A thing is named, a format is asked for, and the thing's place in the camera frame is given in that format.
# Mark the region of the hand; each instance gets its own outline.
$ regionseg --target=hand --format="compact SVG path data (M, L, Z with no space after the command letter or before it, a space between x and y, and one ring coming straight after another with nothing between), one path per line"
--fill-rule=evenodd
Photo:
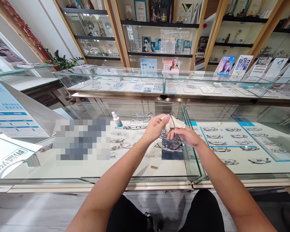
M147 142L152 143L157 138L159 138L159 136L162 133L162 129L170 120L169 115L167 115L161 120L163 116L165 116L165 114L160 114L158 116L151 118L151 120L149 121L147 125L146 131L144 135L142 136L142 139L146 140Z
M194 130L192 130L190 127L186 125L186 127L183 128L175 128L174 130L171 130L167 135L167 140L172 140L175 136L175 134L178 134L186 143L188 143L192 147L198 146L200 143L204 142L198 135L195 133Z

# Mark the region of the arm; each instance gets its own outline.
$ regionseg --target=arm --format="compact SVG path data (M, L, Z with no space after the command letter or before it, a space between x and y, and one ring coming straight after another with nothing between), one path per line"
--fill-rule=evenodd
M191 128L176 128L174 132L197 151L210 181L234 219L238 231L276 231L243 183ZM173 139L174 132L169 133L170 139Z
M149 145L159 138L170 116L152 117L142 138L104 173L89 192L66 232L106 231L112 208L125 191Z

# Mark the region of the white wall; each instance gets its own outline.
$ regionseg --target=white wall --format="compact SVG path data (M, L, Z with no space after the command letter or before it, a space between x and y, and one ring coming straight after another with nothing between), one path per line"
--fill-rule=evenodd
M45 48L67 59L81 57L67 27L52 0L9 0L32 33Z

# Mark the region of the spray bottle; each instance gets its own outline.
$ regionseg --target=spray bottle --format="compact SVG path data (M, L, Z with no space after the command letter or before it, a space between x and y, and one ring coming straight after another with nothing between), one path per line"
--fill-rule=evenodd
M114 119L114 122L116 123L117 127L121 128L122 122L121 122L120 118L117 116L117 114L115 114L115 112L112 112L112 115L113 115L113 119Z

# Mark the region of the wooden shelf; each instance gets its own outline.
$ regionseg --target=wooden shelf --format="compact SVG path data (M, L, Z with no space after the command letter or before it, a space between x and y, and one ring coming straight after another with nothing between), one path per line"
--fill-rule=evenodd
M61 8L64 13L79 13L79 14L94 14L94 15L108 15L107 10L88 10L77 8Z
M128 52L128 55L192 58L191 54Z
M273 32L282 32L282 33L290 33L290 29L284 29L284 28L275 28Z
M222 46L222 47L247 47L251 48L253 44L245 44L245 43L216 43L214 46Z
M113 57L113 56L85 56L86 59L91 60L118 60L120 61L120 57Z
M155 26L155 27L181 27L181 28L199 28L199 24L184 24L184 23L163 23L163 22L139 22L122 20L122 25L138 25L138 26Z
M84 36L84 35L75 35L76 39L95 39L95 40L108 40L115 41L115 37L106 37L106 36Z
M268 19L260 19L258 17L231 17L223 16L222 21L232 21L232 22L246 22L246 23L266 23Z

